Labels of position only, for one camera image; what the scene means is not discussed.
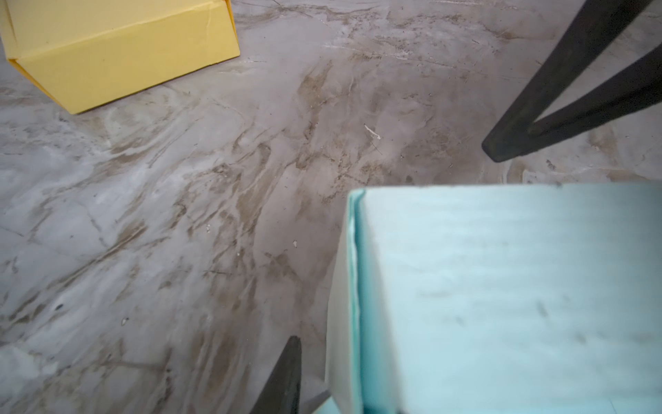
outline box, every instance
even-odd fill
[[[320,413],[662,413],[662,184],[348,197]]]
[[[7,60],[79,113],[239,56],[230,0],[0,0]]]

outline debris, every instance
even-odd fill
[[[377,134],[375,131],[368,128],[368,126],[366,124],[363,124],[363,126],[365,127],[365,129],[368,130],[368,132],[370,132],[370,134],[372,135],[373,138],[381,139],[381,136],[379,136],[379,134]]]

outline floor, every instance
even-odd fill
[[[662,179],[662,107],[495,164],[579,0],[234,0],[241,57],[80,115],[0,64],[0,411],[244,413],[324,389],[346,194]],[[556,107],[651,50],[656,1]]]

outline yellow cardboard box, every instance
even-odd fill
[[[0,0],[0,35],[70,113],[239,56],[230,0]]]

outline marble surface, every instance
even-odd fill
[[[352,188],[661,179],[659,105],[481,152],[580,5],[235,0],[241,57],[80,115],[1,63],[0,411],[247,412],[292,334],[316,395]],[[651,50],[661,14],[556,106]]]

